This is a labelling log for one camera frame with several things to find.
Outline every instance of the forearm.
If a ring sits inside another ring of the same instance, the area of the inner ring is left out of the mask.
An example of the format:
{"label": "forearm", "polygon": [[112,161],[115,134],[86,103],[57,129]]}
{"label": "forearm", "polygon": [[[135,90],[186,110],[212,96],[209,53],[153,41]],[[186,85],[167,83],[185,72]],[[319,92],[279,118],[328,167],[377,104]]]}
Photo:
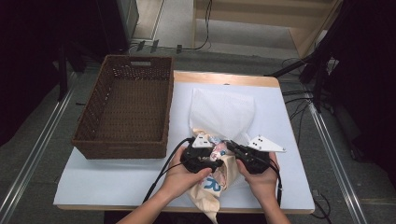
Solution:
{"label": "forearm", "polygon": [[259,199],[259,203],[262,206],[262,210],[265,214],[265,218],[268,224],[281,223],[288,224],[290,223],[286,215],[280,209],[277,204],[276,198],[271,199]]}
{"label": "forearm", "polygon": [[137,207],[128,216],[123,218],[119,224],[134,223],[134,224],[149,224],[153,223],[157,216],[161,213],[163,208],[168,205],[173,199],[165,193],[158,191],[145,203]]}

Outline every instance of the white tabletop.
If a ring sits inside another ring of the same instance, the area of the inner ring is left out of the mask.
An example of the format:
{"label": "white tabletop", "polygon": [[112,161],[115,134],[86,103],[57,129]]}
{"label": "white tabletop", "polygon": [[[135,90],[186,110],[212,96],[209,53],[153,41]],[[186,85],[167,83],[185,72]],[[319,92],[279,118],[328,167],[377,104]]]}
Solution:
{"label": "white tabletop", "polygon": [[[175,72],[175,76],[186,74]],[[211,77],[217,74],[201,75]],[[312,213],[315,206],[282,93],[277,85],[220,85],[175,79],[167,155],[181,140],[191,137],[189,108],[193,88],[231,91],[254,97],[255,118],[247,133],[251,137],[260,134],[287,150],[286,153],[276,154],[281,167],[283,184],[281,208],[285,213]],[[142,203],[165,161],[166,159],[86,160],[74,148],[64,168],[53,203],[62,209],[134,209]],[[243,177],[238,177],[228,189],[221,193],[219,202],[220,212],[258,213],[262,211]],[[198,212],[199,210],[191,202],[189,196],[184,194],[170,202],[163,211]]]}

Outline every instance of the hand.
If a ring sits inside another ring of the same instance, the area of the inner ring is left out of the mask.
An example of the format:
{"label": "hand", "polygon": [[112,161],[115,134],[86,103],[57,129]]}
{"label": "hand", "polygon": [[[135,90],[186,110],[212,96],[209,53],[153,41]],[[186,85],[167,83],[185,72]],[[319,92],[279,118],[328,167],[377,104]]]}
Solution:
{"label": "hand", "polygon": [[[269,153],[271,164],[279,168],[276,160],[276,154],[274,152]],[[251,175],[244,163],[240,160],[236,160],[238,165],[239,173],[245,177],[245,180],[250,185],[250,189],[253,195],[259,200],[259,202],[265,202],[268,200],[276,199],[276,181],[277,174],[271,168],[266,169],[262,174]]]}
{"label": "hand", "polygon": [[198,183],[207,177],[212,171],[211,168],[205,168],[197,174],[189,172],[183,164],[180,164],[180,157],[185,147],[180,147],[177,150],[174,158],[171,160],[169,167],[175,166],[166,173],[165,180],[159,191],[166,193],[172,199],[182,195],[186,190],[191,188],[194,184]]}

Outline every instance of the brown wicker basket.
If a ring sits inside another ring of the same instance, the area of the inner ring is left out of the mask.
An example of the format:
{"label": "brown wicker basket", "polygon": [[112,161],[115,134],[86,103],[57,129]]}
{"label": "brown wicker basket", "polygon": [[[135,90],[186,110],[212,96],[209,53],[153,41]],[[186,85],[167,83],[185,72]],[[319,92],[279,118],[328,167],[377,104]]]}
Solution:
{"label": "brown wicker basket", "polygon": [[173,59],[107,55],[72,144],[86,159],[166,156]]}

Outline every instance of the person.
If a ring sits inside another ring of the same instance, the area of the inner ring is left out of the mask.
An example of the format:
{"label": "person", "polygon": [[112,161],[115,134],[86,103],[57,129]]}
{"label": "person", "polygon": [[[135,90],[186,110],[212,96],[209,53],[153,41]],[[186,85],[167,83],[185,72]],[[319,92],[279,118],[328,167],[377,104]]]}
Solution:
{"label": "person", "polygon": [[[185,147],[181,147],[177,151],[169,167],[180,164],[180,156],[184,149]],[[274,152],[270,152],[270,158],[278,165]],[[251,175],[244,163],[240,160],[236,160],[236,162],[239,172],[245,177],[253,195],[262,207],[267,223],[290,223],[276,201],[276,173],[272,169],[267,169],[262,174]],[[166,173],[163,184],[158,191],[133,212],[120,220],[118,224],[153,223],[166,205],[208,176],[210,172],[211,168],[205,168],[194,174],[190,173],[183,165],[173,167]]]}

